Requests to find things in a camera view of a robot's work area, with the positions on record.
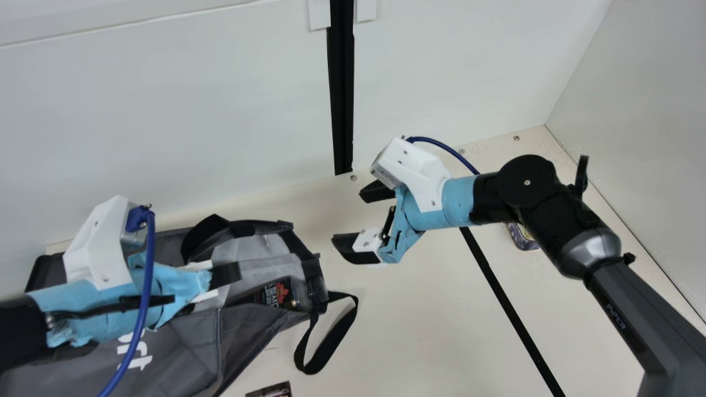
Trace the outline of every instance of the white floor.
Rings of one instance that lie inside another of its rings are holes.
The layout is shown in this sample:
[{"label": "white floor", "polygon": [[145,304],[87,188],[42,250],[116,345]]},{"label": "white floor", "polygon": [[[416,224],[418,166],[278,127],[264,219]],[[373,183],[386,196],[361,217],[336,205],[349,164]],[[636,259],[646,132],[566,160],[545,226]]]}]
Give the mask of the white floor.
[{"label": "white floor", "polygon": [[[554,162],[563,182],[575,174],[575,163],[543,126],[463,148],[481,172],[535,153]],[[454,175],[467,173],[450,156],[443,158]],[[211,213],[294,222],[310,250],[321,253],[328,287],[361,298],[355,324],[320,374],[306,376],[294,367],[294,349],[307,327],[301,324],[281,333],[225,396],[286,380],[296,397],[550,396],[458,230],[427,232],[402,263],[386,268],[355,266],[338,255],[333,234],[381,227],[390,205],[363,203],[358,190],[372,176],[366,170],[355,175],[355,182],[341,175],[157,217],[160,230],[193,225]],[[706,333],[706,324],[593,186],[585,200],[621,236],[623,250],[637,255],[633,269]],[[515,248],[502,225],[474,233],[566,395],[635,396],[642,369],[583,284],[563,278],[541,252]],[[330,306],[311,350],[345,305]]]}]

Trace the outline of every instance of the black bag strap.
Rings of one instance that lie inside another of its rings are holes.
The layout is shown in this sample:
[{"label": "black bag strap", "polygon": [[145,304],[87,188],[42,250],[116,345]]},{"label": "black bag strap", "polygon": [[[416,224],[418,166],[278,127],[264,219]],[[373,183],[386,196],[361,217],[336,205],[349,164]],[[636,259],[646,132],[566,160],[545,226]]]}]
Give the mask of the black bag strap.
[{"label": "black bag strap", "polygon": [[245,237],[252,236],[255,234],[255,227],[253,225],[242,225],[242,227],[235,228],[224,218],[213,214],[204,218],[202,221],[192,227],[184,240],[181,242],[181,257],[184,263],[189,262],[189,258],[193,252],[202,245],[207,239],[210,239],[213,235],[223,230],[230,229],[233,237]]},{"label": "black bag strap", "polygon": [[326,366],[326,363],[328,360],[331,358],[333,353],[336,351],[338,348],[338,345],[341,343],[341,340],[346,336],[346,333],[348,332],[348,329],[353,325],[353,321],[355,321],[355,316],[358,314],[358,297],[355,295],[351,294],[346,294],[343,292],[336,292],[336,291],[329,291],[328,292],[329,300],[328,303],[331,302],[336,302],[337,300],[345,299],[347,297],[353,299],[353,302],[355,302],[355,307],[350,309],[342,318],[339,320],[332,328],[331,331],[328,332],[326,337],[323,339],[321,344],[316,348],[316,351],[313,354],[313,357],[311,360],[309,360],[308,364],[304,364],[304,355],[306,354],[306,345],[309,344],[309,336],[311,335],[311,331],[313,330],[313,327],[316,325],[318,322],[318,312],[312,312],[311,313],[311,323],[309,324],[309,329],[306,330],[306,333],[304,336],[301,338],[301,341],[299,342],[297,349],[294,351],[294,364],[297,366],[297,369],[299,371],[302,371],[303,373],[307,375],[313,375],[317,374],[319,371],[321,371],[324,366]]}]

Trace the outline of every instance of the blue tape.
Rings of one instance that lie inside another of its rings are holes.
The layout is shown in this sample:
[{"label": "blue tape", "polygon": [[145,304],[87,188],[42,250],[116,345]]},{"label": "blue tape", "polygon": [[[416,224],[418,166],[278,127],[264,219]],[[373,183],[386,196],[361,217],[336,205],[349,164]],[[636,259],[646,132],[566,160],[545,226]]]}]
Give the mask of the blue tape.
[{"label": "blue tape", "polygon": [[[43,312],[84,312],[86,310],[114,304],[122,296],[139,295],[142,291],[145,253],[128,258],[132,284],[120,285],[107,290],[96,290],[86,280],[58,285],[43,290],[28,292]],[[174,302],[148,310],[146,324],[156,329],[169,321],[193,298],[208,291],[210,271],[182,271],[171,266],[155,264],[152,295],[174,295]],[[101,314],[89,319],[66,319],[58,321],[47,333],[47,346],[54,348],[66,342],[78,347],[89,340],[105,342],[132,332],[138,310],[124,313]]]},{"label": "blue tape", "polygon": [[441,193],[442,209],[421,212],[411,192],[404,199],[404,212],[415,230],[446,229],[473,226],[469,214],[473,211],[473,186],[476,176],[449,179]]}]

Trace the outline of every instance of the blue cable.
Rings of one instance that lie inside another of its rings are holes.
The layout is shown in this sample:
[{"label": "blue cable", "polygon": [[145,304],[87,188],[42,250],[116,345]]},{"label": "blue cable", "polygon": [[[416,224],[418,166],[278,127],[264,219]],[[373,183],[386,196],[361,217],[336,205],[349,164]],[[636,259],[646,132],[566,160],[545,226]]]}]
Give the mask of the blue cable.
[{"label": "blue cable", "polygon": [[142,295],[140,297],[140,311],[137,315],[137,322],[135,323],[135,329],[133,330],[133,337],[130,340],[130,346],[128,347],[123,361],[120,363],[120,368],[115,371],[115,374],[105,386],[105,389],[100,392],[98,397],[108,397],[110,393],[115,390],[118,383],[123,379],[123,375],[128,370],[130,361],[135,357],[135,351],[137,350],[137,345],[140,343],[140,336],[142,335],[142,330],[145,328],[145,321],[147,320],[147,311],[150,308],[150,294],[152,293],[152,271],[155,267],[155,213],[152,211],[146,211],[147,215],[147,259],[145,261],[145,280],[142,286]]},{"label": "blue cable", "polygon": [[480,174],[480,172],[478,172],[478,170],[476,170],[476,167],[472,166],[471,163],[468,162],[468,160],[466,160],[463,156],[461,156],[461,154],[459,154],[456,150],[453,150],[451,147],[437,141],[436,139],[427,138],[425,136],[410,136],[409,138],[407,138],[407,142],[409,142],[409,143],[427,142],[427,143],[431,143],[432,145],[436,145],[439,148],[442,148],[442,149],[446,150],[447,152],[451,153],[453,155],[453,157],[457,158],[460,162],[463,163],[463,165],[466,166],[466,168],[471,170],[471,172],[473,172],[473,175]]}]

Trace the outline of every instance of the small card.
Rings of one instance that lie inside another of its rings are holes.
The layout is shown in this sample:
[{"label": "small card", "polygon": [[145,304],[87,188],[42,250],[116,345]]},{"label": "small card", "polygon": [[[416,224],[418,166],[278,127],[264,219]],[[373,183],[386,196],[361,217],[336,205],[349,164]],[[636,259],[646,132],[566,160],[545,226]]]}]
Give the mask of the small card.
[{"label": "small card", "polygon": [[292,387],[289,382],[272,385],[257,391],[251,391],[245,397],[292,397]]}]

